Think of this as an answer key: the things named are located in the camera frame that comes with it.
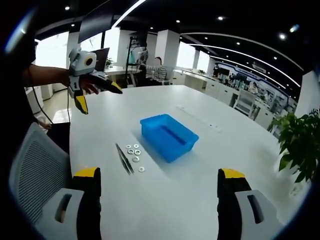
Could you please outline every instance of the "potted plant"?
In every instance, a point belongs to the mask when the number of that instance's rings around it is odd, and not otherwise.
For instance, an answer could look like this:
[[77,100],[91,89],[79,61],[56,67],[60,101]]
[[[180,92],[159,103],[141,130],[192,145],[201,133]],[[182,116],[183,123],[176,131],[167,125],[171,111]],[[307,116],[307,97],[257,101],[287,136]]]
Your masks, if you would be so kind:
[[114,61],[111,59],[111,57],[107,57],[106,58],[106,62],[105,62],[105,67],[109,68],[109,66],[113,63]]
[[271,125],[282,129],[278,140],[281,156],[278,170],[296,168],[300,173],[295,183],[303,179],[312,181],[320,159],[319,111],[314,109],[302,117],[288,113],[275,119]]

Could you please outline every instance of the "computer monitor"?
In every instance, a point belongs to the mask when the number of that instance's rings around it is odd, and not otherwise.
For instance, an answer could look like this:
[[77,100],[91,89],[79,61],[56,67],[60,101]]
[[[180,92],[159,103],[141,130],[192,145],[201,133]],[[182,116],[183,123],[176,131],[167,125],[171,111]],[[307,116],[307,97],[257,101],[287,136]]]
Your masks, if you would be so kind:
[[95,70],[99,72],[103,72],[105,70],[109,49],[110,48],[107,47],[96,51],[92,51],[96,54],[96,64],[94,68]]

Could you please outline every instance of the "human arm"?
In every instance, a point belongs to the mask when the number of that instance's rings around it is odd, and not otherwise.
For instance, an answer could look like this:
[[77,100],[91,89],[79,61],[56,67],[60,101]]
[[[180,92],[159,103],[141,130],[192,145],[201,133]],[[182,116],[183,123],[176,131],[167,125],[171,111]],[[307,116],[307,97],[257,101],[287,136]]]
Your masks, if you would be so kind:
[[[52,66],[37,66],[30,64],[22,72],[23,85],[25,87],[30,86],[42,86],[48,84],[61,83],[66,87],[69,86],[69,71],[64,68],[52,67]],[[90,83],[86,76],[80,77],[80,86],[87,93],[94,92],[98,94],[98,90]]]

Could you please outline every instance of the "metal washer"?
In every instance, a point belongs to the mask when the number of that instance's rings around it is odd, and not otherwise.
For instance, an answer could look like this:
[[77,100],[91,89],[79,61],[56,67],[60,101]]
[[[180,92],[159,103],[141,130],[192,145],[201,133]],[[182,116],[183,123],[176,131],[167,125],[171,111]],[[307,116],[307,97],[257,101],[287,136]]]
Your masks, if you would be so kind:
[[135,155],[140,155],[140,154],[141,154],[141,151],[140,151],[139,149],[134,150],[134,154],[135,154]]
[[132,158],[132,162],[134,162],[134,163],[137,163],[137,162],[139,162],[140,161],[140,158],[138,157],[138,156],[134,156],[133,158]]

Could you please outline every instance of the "desk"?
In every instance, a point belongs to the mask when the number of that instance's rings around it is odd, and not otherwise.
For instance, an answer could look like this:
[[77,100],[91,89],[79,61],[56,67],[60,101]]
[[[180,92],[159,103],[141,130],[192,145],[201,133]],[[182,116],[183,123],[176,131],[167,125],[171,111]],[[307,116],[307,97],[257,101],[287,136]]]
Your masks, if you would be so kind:
[[[130,74],[131,81],[133,86],[136,86],[136,81],[134,74],[140,73],[141,70],[139,70],[139,67],[135,66],[129,66],[128,67],[128,74]],[[126,74],[126,67],[123,66],[112,66],[104,69],[104,73],[111,77],[112,81],[116,81],[115,76],[116,75],[125,75]]]
[[[106,91],[86,96],[86,102],[88,115],[72,109],[70,162],[73,174],[81,166],[101,168],[102,239],[217,239],[219,168],[244,173],[251,188],[274,204],[282,223],[303,200],[288,197],[293,182],[275,177],[278,140],[213,97],[170,85]],[[140,120],[164,113],[199,135],[192,151],[170,164],[141,136]],[[139,144],[140,162],[131,163],[134,175],[124,170],[115,143],[124,151],[128,144]]]

